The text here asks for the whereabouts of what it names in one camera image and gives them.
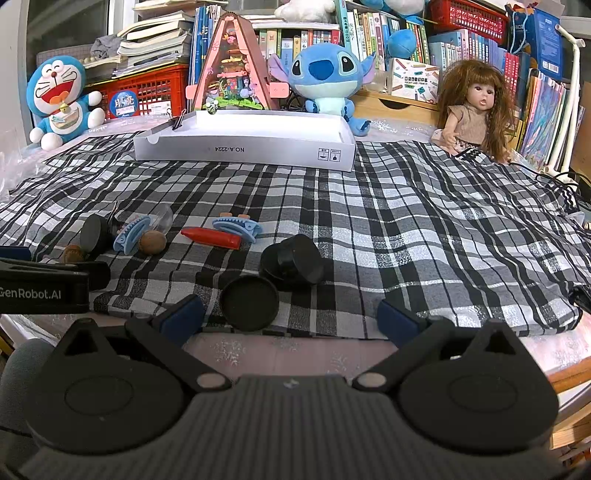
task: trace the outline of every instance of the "doll hair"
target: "doll hair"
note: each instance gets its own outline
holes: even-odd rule
[[[486,136],[482,151],[502,161],[507,140],[505,133],[513,126],[512,102],[501,72],[480,60],[461,60],[453,65],[443,77],[439,95],[439,128],[444,128],[449,115],[448,108],[466,103],[468,87],[480,83],[495,89],[495,103],[486,116]]]

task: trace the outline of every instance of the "blue hair clip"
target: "blue hair clip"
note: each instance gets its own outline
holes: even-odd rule
[[[256,243],[256,236],[262,232],[262,227],[254,220],[240,217],[220,217],[212,222],[216,230],[241,236],[247,242]]]
[[[121,252],[125,255],[129,253],[135,247],[135,244],[139,241],[139,237],[150,227],[151,219],[148,215],[142,215],[136,218],[133,222],[129,223],[121,233],[117,235],[115,242],[113,243],[113,250]]]

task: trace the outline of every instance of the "pink model house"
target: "pink model house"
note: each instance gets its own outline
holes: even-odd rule
[[[251,23],[233,13],[223,14],[212,37],[194,109],[217,100],[219,108],[277,110],[269,95],[269,74]]]

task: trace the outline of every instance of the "blue gripper pad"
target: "blue gripper pad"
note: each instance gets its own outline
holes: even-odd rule
[[[204,318],[203,303],[197,295],[191,294],[153,318],[150,324],[172,343],[182,347],[201,331]]]
[[[0,258],[31,261],[31,251],[28,247],[0,247]]]
[[[428,324],[405,309],[398,309],[382,300],[378,305],[378,329],[398,348],[415,338]]]

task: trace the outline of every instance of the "stitch ear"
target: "stitch ear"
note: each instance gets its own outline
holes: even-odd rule
[[[280,82],[289,83],[287,78],[287,72],[283,69],[283,65],[281,64],[281,60],[275,54],[272,54],[269,57],[269,73],[273,75],[277,80]]]
[[[363,83],[371,82],[375,75],[375,52],[361,62],[361,69],[363,70]]]

